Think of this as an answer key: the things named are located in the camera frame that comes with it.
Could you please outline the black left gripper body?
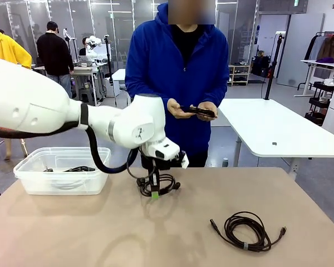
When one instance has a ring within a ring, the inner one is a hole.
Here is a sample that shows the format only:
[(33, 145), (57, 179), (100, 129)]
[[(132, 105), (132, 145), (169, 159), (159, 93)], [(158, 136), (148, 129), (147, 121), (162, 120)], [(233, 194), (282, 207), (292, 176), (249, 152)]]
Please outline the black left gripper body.
[(141, 155), (141, 165), (144, 169), (151, 171), (154, 167), (158, 170), (169, 170), (171, 161), (164, 161), (154, 157), (145, 157)]

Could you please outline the blue-sleeved left forearm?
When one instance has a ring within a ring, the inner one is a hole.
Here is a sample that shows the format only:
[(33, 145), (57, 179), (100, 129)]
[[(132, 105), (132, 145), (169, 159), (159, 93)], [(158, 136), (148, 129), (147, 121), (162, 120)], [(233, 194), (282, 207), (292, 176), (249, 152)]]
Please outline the blue-sleeved left forearm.
[(216, 108), (219, 107), (222, 100), (225, 98), (225, 94), (227, 93), (227, 83), (228, 80), (220, 80), (216, 83), (210, 93), (210, 98), (212, 99), (212, 103), (215, 104)]

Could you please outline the blue-sleeved right forearm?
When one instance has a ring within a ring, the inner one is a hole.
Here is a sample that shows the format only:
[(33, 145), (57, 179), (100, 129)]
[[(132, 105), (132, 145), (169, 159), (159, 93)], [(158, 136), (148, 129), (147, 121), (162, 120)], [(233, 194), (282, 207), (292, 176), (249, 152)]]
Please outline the blue-sleeved right forearm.
[(169, 98), (166, 94), (159, 92), (157, 89), (150, 87), (145, 81), (140, 79), (125, 77), (125, 85), (127, 92), (131, 98), (134, 98), (135, 95), (147, 94), (147, 95), (156, 95), (161, 97), (164, 108), (167, 108), (167, 103)]

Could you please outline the person's right hand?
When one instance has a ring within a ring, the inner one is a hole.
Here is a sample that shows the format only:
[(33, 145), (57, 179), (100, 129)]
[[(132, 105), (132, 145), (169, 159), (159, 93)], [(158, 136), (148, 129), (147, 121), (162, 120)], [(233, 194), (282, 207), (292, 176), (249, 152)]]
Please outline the person's right hand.
[(173, 98), (168, 100), (167, 109), (177, 119), (187, 119), (195, 115), (195, 113), (184, 112), (177, 101)]

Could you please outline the person's left hand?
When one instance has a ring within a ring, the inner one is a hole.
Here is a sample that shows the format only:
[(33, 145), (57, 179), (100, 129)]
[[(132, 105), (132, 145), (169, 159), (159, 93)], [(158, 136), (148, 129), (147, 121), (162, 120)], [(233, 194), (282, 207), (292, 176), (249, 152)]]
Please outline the person's left hand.
[(214, 103), (210, 101), (202, 102), (198, 105), (198, 108), (203, 109), (203, 110), (209, 110), (214, 113), (214, 117), (208, 117), (206, 115), (197, 115), (198, 119), (202, 121), (213, 121), (218, 117), (218, 110), (217, 107)]

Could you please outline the clear plastic storage container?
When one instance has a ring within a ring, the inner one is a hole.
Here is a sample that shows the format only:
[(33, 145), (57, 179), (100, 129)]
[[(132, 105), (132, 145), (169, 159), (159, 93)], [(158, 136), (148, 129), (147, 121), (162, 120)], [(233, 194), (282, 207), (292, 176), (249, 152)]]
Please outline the clear plastic storage container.
[(43, 147), (13, 169), (30, 195), (97, 195), (108, 174), (95, 165), (88, 147)]

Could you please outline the person in blue hoodie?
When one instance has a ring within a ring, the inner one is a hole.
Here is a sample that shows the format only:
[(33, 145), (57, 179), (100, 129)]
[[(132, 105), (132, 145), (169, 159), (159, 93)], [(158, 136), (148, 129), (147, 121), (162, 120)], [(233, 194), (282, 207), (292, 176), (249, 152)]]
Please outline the person in blue hoodie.
[[(229, 80), (228, 41), (215, 26), (215, 8), (207, 0), (168, 0), (151, 21), (134, 30), (125, 77), (145, 81), (173, 98), (186, 112), (210, 101), (213, 86)], [(165, 133), (185, 151), (190, 167), (204, 167), (211, 122), (194, 115), (175, 118), (165, 108)]]

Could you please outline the small white desk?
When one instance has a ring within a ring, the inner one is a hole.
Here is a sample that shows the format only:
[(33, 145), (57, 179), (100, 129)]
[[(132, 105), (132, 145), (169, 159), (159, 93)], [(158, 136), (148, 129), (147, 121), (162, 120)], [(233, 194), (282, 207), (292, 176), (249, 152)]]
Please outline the small white desk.
[(112, 81), (115, 87), (125, 84), (125, 69), (118, 69), (112, 74)]

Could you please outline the grey plastic stool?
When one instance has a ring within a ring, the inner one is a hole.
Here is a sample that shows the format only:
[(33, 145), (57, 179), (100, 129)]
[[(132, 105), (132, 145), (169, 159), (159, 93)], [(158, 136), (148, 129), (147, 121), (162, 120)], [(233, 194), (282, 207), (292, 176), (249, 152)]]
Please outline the grey plastic stool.
[(91, 106), (95, 105), (94, 97), (90, 89), (81, 88), (78, 90), (78, 99), (81, 102), (87, 103)]

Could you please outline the wooden shoe rack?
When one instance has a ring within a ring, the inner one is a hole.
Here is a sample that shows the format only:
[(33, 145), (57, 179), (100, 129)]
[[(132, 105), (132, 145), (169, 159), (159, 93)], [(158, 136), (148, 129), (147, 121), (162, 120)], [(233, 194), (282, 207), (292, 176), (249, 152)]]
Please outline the wooden shoe rack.
[(246, 86), (249, 81), (250, 65), (229, 65), (229, 81), (231, 86)]

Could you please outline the large white table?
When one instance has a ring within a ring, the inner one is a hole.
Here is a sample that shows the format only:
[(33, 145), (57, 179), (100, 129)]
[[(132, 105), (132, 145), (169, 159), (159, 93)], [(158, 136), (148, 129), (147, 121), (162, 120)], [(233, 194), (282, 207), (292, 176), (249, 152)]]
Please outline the large white table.
[(219, 109), (237, 134), (234, 166), (242, 144), (257, 157), (289, 158), (293, 179), (302, 159), (334, 158), (334, 134), (275, 100), (225, 98)]

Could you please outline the seated person in black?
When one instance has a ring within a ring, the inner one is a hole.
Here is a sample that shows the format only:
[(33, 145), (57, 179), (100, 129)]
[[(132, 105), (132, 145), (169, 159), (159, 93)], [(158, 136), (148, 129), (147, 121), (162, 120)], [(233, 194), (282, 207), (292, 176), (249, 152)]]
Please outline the seated person in black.
[(88, 37), (84, 37), (82, 39), (83, 48), (79, 50), (80, 56), (87, 56), (93, 53), (94, 48), (90, 44), (90, 39)]

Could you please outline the black backpack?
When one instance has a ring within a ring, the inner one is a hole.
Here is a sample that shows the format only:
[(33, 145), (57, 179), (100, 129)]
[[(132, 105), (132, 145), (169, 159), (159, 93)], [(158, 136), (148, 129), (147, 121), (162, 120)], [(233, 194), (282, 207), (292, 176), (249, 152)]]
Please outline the black backpack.
[(252, 58), (251, 73), (266, 78), (268, 76), (269, 64), (271, 58), (269, 56), (255, 56)]

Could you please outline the tall black stand pole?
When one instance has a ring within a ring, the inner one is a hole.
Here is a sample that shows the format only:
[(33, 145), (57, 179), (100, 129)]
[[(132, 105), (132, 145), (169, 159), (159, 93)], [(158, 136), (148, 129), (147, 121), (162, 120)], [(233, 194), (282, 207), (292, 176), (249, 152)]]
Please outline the tall black stand pole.
[(276, 46), (276, 51), (275, 51), (275, 55), (274, 55), (274, 58), (273, 58), (273, 62), (272, 62), (272, 65), (271, 65), (271, 72), (270, 72), (270, 77), (268, 79), (268, 85), (267, 85), (264, 100), (269, 100), (269, 94), (270, 94), (270, 91), (271, 91), (272, 82), (273, 82), (273, 78), (274, 78), (274, 72), (275, 72), (275, 68), (276, 68), (276, 65), (277, 65), (277, 58), (278, 58), (279, 50), (281, 48), (282, 40), (286, 36), (286, 31), (277, 31), (275, 36), (277, 37), (277, 46)]

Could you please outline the person in black with cap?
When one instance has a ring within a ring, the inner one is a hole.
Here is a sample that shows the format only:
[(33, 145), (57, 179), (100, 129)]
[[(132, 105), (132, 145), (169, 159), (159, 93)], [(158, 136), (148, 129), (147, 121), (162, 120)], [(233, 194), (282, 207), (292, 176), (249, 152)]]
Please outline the person in black with cap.
[(71, 74), (73, 60), (66, 42), (58, 36), (56, 22), (47, 22), (47, 31), (37, 40), (38, 58), (45, 67), (46, 76), (60, 84), (72, 98)]

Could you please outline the black utility cart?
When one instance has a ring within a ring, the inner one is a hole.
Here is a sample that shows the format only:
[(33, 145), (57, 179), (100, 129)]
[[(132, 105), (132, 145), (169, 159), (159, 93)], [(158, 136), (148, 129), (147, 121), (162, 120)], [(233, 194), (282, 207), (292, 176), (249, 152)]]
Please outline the black utility cart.
[(305, 114), (305, 118), (318, 126), (322, 126), (330, 106), (334, 86), (325, 85), (323, 82), (313, 84), (315, 92), (309, 99), (310, 110)]

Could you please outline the white desk with white legs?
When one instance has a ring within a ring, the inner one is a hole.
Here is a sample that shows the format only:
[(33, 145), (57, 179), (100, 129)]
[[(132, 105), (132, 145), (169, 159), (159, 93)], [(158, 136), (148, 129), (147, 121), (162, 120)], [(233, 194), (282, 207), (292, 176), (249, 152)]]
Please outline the white desk with white legs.
[(301, 60), (301, 62), (308, 66), (308, 71), (306, 75), (306, 81), (301, 82), (297, 87), (297, 90), (299, 91), (300, 85), (304, 85), (303, 93), (300, 95), (294, 95), (294, 97), (311, 97), (312, 95), (309, 94), (308, 91), (310, 91), (312, 87), (311, 78), (313, 77), (314, 70), (319, 68), (330, 71), (330, 77), (334, 77), (334, 63), (317, 62), (316, 60)]

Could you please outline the clothes rack with garments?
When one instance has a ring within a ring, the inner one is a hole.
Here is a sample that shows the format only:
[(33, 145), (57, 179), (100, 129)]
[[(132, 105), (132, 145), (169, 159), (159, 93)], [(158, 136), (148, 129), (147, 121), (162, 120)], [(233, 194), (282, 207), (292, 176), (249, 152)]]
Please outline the clothes rack with garments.
[(334, 32), (317, 32), (309, 43), (304, 60), (317, 60), (324, 57), (334, 59)]

